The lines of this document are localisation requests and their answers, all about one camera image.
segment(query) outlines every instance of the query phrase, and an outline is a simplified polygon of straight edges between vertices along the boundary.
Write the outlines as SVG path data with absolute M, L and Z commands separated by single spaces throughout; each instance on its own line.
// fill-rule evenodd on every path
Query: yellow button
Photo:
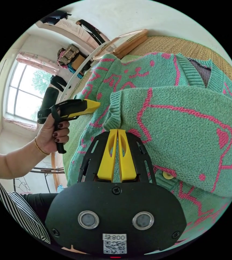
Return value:
M 163 172 L 163 177 L 167 180 L 173 179 L 173 176 L 169 173 L 166 173 L 165 171 Z

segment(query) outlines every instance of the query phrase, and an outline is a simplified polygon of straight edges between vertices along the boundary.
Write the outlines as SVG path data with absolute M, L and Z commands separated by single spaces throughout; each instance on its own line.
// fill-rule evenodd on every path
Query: knitted cardigan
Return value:
M 101 106 L 71 160 L 68 186 L 77 182 L 94 137 L 124 129 L 141 138 L 157 184 L 183 208 L 186 230 L 167 250 L 200 236 L 222 216 L 232 201 L 232 81 L 211 60 L 149 53 L 124 64 L 107 54 L 75 98 Z M 163 171 L 174 178 L 165 179 Z M 114 182 L 118 173 L 116 160 Z

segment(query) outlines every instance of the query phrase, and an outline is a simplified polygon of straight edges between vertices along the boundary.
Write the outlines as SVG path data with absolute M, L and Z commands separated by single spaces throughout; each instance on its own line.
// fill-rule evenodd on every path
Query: ribbed cuff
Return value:
M 177 55 L 177 60 L 180 63 L 190 86 L 196 85 L 197 87 L 205 88 L 204 82 L 199 72 L 192 65 L 192 63 L 186 57 L 180 54 Z
M 121 126 L 121 96 L 122 91 L 111 94 L 111 104 L 103 125 L 106 131 L 109 131 L 110 129 L 119 129 Z
M 224 72 L 221 71 L 213 63 L 213 61 L 211 59 L 209 59 L 209 60 L 198 60 L 198 59 L 194 59 L 194 58 L 191 58 L 191 59 L 195 60 L 196 62 L 198 62 L 201 65 L 204 65 L 208 68 L 211 68 L 211 76 L 210 76 L 210 79 L 209 79 L 209 82 L 208 82 L 208 85 L 207 85 L 207 89 L 210 89 L 214 92 L 222 93 L 223 87 L 224 87 Z
M 218 93 L 222 93 L 224 88 L 224 72 L 222 72 L 212 61 L 211 77 L 207 88 Z

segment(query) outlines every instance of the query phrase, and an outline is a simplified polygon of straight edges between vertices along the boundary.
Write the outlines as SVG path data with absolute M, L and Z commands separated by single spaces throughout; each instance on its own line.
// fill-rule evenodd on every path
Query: window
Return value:
M 6 113 L 37 122 L 37 114 L 51 76 L 40 69 L 17 63 L 8 87 Z

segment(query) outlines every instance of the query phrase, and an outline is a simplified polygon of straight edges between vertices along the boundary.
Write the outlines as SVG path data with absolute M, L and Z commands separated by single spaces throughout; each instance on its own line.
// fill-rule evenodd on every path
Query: black and white stripes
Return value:
M 0 184 L 0 200 L 6 210 L 24 230 L 50 244 L 50 238 L 45 226 L 20 194 L 7 192 Z

